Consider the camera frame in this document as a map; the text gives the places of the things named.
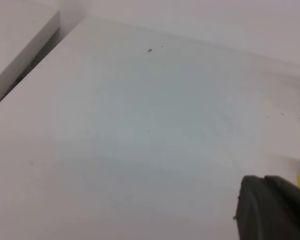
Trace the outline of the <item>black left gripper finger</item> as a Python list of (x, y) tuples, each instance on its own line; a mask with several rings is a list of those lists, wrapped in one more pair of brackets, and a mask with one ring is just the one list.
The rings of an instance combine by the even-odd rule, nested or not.
[(300, 240), (300, 188), (279, 176), (242, 178), (234, 220), (241, 240)]

